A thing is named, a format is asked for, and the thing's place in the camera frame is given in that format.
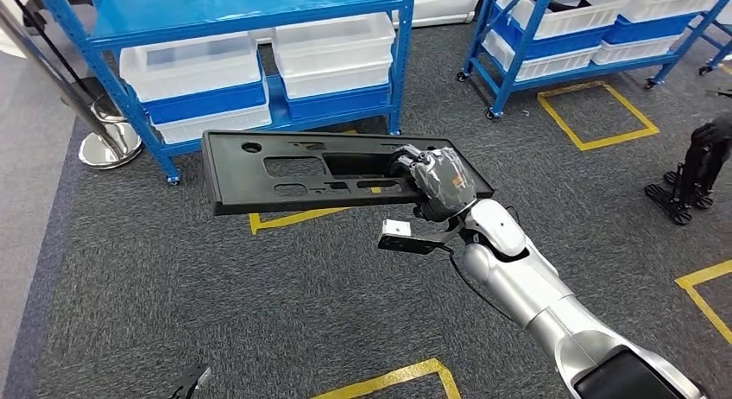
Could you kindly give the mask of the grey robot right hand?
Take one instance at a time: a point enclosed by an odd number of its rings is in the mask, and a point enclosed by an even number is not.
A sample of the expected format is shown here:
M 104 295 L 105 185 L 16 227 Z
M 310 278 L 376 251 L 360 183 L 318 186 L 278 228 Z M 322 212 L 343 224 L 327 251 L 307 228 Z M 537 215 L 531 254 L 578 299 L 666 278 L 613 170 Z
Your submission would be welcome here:
M 419 219 L 443 222 L 476 201 L 476 183 L 453 148 L 421 150 L 406 144 L 391 155 L 389 173 L 405 175 L 421 193 L 413 209 Z

